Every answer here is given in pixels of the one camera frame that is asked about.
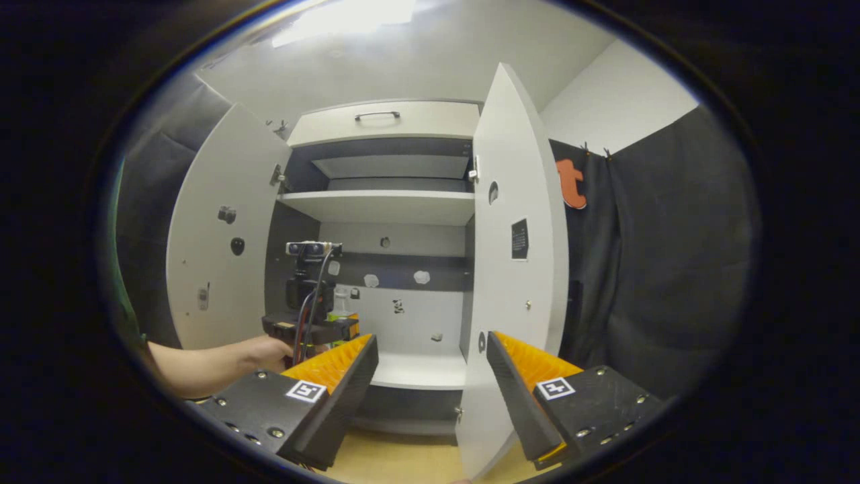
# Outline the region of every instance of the open cabinet door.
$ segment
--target open cabinet door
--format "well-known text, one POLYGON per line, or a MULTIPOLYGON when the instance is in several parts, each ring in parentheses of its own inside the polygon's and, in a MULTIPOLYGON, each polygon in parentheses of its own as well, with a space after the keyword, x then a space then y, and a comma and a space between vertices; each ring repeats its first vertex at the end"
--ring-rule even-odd
POLYGON ((558 354, 568 291, 564 202, 550 141, 523 84, 499 64, 474 139, 475 287, 469 362, 457 424, 474 479, 515 442, 487 361, 488 331, 558 354))
POLYGON ((272 175, 289 156, 286 143, 237 104, 191 163, 167 248, 170 312, 184 349, 263 334, 266 245, 278 194, 272 175), (235 210, 234 220, 219 219, 222 206, 235 210))

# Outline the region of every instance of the black sticker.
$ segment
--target black sticker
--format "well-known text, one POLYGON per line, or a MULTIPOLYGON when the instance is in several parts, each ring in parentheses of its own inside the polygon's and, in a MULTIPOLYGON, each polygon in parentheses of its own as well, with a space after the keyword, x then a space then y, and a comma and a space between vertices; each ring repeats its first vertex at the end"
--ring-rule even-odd
POLYGON ((236 221, 236 209, 222 205, 221 209, 218 210, 218 220, 227 222, 227 225, 233 223, 236 221))
POLYGON ((234 254, 241 256, 242 252, 245 252, 245 241, 239 237, 234 237, 233 240, 230 241, 230 250, 232 250, 234 254))
POLYGON ((529 255, 529 227, 525 219, 511 225, 511 258, 525 259, 529 255))
POLYGON ((499 198, 499 184, 492 182, 489 185, 488 203, 492 205, 497 198, 499 198))

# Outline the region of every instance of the wooden floor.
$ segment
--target wooden floor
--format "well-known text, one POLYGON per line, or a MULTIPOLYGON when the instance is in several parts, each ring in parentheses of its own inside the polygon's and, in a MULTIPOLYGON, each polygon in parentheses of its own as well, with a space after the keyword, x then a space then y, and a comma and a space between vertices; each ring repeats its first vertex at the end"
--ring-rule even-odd
MULTIPOLYGON (((517 442, 499 463, 475 484, 518 482, 538 473, 517 442)), ((447 484, 465 476, 452 438, 383 434, 352 429, 343 439, 335 465, 324 473, 349 484, 447 484)))

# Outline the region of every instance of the orange sign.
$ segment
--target orange sign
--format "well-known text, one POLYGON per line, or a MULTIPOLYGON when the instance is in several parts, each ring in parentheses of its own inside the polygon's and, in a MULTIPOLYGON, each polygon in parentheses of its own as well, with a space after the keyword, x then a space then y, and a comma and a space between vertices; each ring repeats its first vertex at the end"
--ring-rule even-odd
POLYGON ((564 203, 571 208, 582 210, 586 207, 586 197, 580 195, 576 182, 581 182, 582 172, 574 167, 574 162, 569 159, 556 161, 558 177, 562 180, 562 198, 564 203))

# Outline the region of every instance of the human arm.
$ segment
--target human arm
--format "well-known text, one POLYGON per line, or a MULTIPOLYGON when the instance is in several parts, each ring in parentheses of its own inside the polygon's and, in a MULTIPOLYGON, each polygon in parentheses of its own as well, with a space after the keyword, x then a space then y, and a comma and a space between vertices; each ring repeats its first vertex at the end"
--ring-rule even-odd
POLYGON ((258 368, 280 373, 292 348, 268 335, 207 350, 177 350, 148 343, 153 366, 161 381, 186 399, 215 394, 258 368))

